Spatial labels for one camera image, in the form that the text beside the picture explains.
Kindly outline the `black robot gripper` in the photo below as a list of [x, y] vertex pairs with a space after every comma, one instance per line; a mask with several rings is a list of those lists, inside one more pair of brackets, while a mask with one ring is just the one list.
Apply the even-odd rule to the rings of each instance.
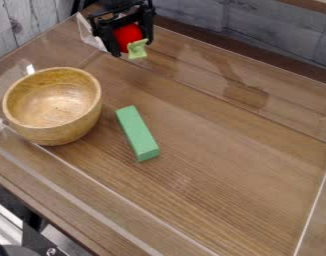
[[120, 57], [120, 48], [112, 29], [136, 23], [141, 28], [147, 44], [153, 41], [153, 17], [156, 15], [152, 0], [99, 0], [101, 7], [87, 16], [92, 35], [99, 36], [113, 57]]

